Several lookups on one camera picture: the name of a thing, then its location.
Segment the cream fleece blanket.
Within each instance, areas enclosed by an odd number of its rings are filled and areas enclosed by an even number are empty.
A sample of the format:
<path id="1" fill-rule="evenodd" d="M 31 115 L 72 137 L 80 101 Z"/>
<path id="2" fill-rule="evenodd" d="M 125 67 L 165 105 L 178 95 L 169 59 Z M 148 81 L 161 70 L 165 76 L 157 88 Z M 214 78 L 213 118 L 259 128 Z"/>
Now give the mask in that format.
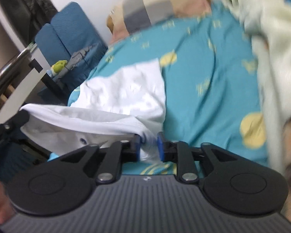
<path id="1" fill-rule="evenodd" d="M 291 0 L 223 0 L 258 59 L 260 103 L 270 166 L 285 175 L 291 221 Z"/>

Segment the checkered patchwork pillow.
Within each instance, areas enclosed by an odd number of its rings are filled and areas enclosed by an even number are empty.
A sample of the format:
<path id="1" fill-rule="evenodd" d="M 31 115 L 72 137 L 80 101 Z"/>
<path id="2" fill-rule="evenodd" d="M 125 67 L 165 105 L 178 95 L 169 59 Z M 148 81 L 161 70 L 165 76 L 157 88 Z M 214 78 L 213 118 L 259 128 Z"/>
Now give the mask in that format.
<path id="1" fill-rule="evenodd" d="M 211 13 L 211 0 L 123 0 L 107 18 L 111 43 L 149 28 L 171 17 L 205 16 Z"/>

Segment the grey cloth on cushion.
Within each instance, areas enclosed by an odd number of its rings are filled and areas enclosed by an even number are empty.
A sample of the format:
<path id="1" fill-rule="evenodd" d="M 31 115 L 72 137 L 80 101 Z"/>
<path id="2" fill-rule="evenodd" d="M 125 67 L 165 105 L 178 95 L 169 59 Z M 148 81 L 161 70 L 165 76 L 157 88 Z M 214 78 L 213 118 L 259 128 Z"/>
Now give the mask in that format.
<path id="1" fill-rule="evenodd" d="M 66 65 L 64 65 L 63 69 L 61 70 L 61 72 L 63 72 L 64 74 L 66 74 L 68 71 L 71 71 L 72 69 L 75 68 L 75 66 L 77 66 L 77 64 L 82 61 L 87 53 L 94 49 L 97 45 L 94 44 L 94 45 L 90 45 L 90 46 L 87 46 L 77 52 L 74 52 L 71 56 L 71 58 L 69 59 L 69 61 L 67 62 Z"/>

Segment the yellow green plush toy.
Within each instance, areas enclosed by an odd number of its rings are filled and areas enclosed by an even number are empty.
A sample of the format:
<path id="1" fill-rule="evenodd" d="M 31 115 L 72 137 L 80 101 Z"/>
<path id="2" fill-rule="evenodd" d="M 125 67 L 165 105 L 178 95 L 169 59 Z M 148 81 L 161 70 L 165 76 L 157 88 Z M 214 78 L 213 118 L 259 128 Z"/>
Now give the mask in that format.
<path id="1" fill-rule="evenodd" d="M 47 71 L 48 75 L 51 77 L 58 75 L 63 70 L 63 68 L 66 66 L 67 62 L 68 62 L 67 60 L 57 61 Z"/>

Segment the teal bed sheet yellow print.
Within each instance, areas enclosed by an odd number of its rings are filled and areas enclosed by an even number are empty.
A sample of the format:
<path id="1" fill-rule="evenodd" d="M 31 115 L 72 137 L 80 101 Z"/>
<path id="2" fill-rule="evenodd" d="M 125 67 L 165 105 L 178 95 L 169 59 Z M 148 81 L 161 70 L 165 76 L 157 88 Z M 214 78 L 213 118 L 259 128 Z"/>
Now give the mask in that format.
<path id="1" fill-rule="evenodd" d="M 251 41 L 220 1 L 212 12 L 170 18 L 109 47 L 89 77 L 158 59 L 165 81 L 164 135 L 197 147 L 210 142 L 268 165 Z"/>

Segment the white t-shirt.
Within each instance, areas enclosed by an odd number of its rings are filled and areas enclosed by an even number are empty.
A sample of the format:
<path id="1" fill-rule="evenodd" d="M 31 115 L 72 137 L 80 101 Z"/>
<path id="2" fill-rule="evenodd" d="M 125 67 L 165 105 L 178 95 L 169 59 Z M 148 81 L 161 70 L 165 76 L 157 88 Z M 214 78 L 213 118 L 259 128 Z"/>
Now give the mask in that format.
<path id="1" fill-rule="evenodd" d="M 29 121 L 21 131 L 59 156 L 85 145 L 108 147 L 139 135 L 140 160 L 157 162 L 157 134 L 165 120 L 165 99 L 161 67 L 153 59 L 83 82 L 78 99 L 69 107 L 25 105 Z"/>

